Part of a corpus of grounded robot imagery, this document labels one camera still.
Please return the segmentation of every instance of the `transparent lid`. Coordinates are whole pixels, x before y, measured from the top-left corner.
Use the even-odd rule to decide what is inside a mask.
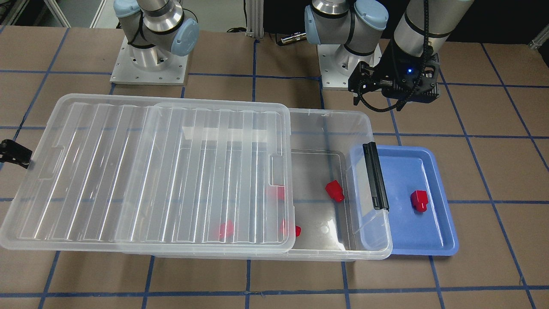
[[[295,242],[288,109],[66,95],[0,230],[9,249],[207,255]]]

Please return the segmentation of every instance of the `blue tray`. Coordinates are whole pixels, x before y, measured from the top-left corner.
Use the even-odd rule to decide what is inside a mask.
[[[433,153],[407,146],[378,145],[377,150],[389,202],[392,254],[454,255],[459,243]],[[415,190],[424,190],[429,197],[424,213],[412,206]]]

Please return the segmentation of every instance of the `plastic storage box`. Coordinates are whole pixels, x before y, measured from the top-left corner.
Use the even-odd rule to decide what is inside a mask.
[[[371,141],[360,112],[67,95],[0,243],[174,257],[386,258],[388,211],[371,199],[357,204],[369,181],[365,174],[355,184],[350,168],[351,149]],[[344,188],[341,203],[324,191],[334,179]],[[368,215],[357,216],[358,208]]]

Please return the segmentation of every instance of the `tiled table surface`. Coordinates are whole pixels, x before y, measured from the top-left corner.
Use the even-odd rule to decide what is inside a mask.
[[[2,138],[36,148],[72,92],[360,110],[379,144],[434,152],[461,243],[450,258],[352,263],[0,249],[0,308],[549,308],[549,69],[526,46],[449,42],[440,99],[377,114],[323,91],[305,42],[202,32],[185,87],[112,86],[121,30],[0,31]],[[24,173],[2,166],[1,218]]]

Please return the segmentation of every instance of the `white mounting plate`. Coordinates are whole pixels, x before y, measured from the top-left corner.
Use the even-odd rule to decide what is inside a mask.
[[[189,56],[180,57],[171,53],[168,54],[170,63],[164,70],[142,70],[134,65],[128,48],[128,40],[124,37],[110,82],[120,85],[183,86]]]
[[[336,66],[334,53],[340,45],[338,44],[324,44],[317,46],[318,62],[320,63],[320,73],[322,76],[322,88],[326,90],[347,90],[348,75],[341,74]],[[370,60],[369,65],[371,67],[379,63],[381,58],[381,49],[379,44],[374,50],[373,57]]]

